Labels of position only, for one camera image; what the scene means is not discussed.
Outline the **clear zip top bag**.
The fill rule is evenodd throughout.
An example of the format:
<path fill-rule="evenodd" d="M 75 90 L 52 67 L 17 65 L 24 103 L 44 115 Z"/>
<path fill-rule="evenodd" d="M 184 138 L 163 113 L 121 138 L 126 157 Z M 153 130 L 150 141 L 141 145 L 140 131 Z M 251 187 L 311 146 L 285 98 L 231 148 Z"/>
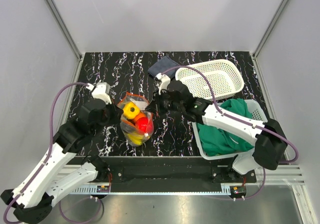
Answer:
<path fill-rule="evenodd" d="M 131 146 L 141 146 L 153 134 L 153 114 L 146 111 L 148 104 L 144 96 L 126 92 L 117 105 L 123 110 L 120 128 Z"/>

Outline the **fake orange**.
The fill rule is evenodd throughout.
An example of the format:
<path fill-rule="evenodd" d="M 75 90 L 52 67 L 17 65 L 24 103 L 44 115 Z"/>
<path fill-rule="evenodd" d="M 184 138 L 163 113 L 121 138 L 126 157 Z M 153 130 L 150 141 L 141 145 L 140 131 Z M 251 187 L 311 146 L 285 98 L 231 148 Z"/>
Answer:
<path fill-rule="evenodd" d="M 135 124 L 139 119 L 141 118 L 145 118 L 146 115 L 143 112 L 140 112 L 134 119 L 133 119 L 133 123 Z"/>

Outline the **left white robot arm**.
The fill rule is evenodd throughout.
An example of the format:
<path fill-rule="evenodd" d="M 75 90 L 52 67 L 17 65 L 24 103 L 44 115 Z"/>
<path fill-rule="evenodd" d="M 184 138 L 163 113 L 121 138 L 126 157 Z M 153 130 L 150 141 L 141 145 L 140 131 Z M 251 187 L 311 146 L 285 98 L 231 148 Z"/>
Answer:
<path fill-rule="evenodd" d="M 66 195 L 86 182 L 109 177 L 109 165 L 91 156 L 77 170 L 56 180 L 56 176 L 104 127 L 118 124 L 123 111 L 113 102 L 91 99 L 78 114 L 63 124 L 51 140 L 48 151 L 29 176 L 16 188 L 2 192 L 7 208 L 14 208 L 16 222 L 40 223 Z"/>

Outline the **dark fake avocado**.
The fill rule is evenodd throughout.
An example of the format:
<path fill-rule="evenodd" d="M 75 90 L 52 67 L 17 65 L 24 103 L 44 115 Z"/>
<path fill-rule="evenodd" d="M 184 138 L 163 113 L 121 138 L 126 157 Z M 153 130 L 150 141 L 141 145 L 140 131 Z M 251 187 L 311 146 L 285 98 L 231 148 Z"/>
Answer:
<path fill-rule="evenodd" d="M 136 127 L 131 123 L 121 122 L 121 129 L 124 133 L 133 133 L 136 132 Z"/>

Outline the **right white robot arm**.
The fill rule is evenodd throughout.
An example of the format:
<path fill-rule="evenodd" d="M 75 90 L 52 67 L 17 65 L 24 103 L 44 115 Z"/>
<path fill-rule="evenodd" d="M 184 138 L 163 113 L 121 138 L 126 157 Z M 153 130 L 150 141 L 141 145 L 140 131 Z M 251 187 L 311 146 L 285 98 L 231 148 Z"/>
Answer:
<path fill-rule="evenodd" d="M 276 120 L 263 122 L 239 116 L 215 102 L 193 96 L 181 81 L 172 81 L 155 91 L 146 110 L 156 115 L 176 111 L 188 121 L 222 129 L 250 143 L 253 149 L 236 154 L 227 169 L 227 176 L 233 182 L 259 167 L 276 170 L 288 146 Z"/>

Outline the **red fake apple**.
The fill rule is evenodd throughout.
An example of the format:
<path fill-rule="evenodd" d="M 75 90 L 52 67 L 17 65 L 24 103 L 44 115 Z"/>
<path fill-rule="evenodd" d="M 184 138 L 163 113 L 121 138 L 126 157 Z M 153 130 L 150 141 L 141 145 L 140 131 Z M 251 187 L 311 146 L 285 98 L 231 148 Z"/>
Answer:
<path fill-rule="evenodd" d="M 140 118 L 136 123 L 136 128 L 141 133 L 151 134 L 153 132 L 153 122 L 151 119 L 147 117 Z"/>

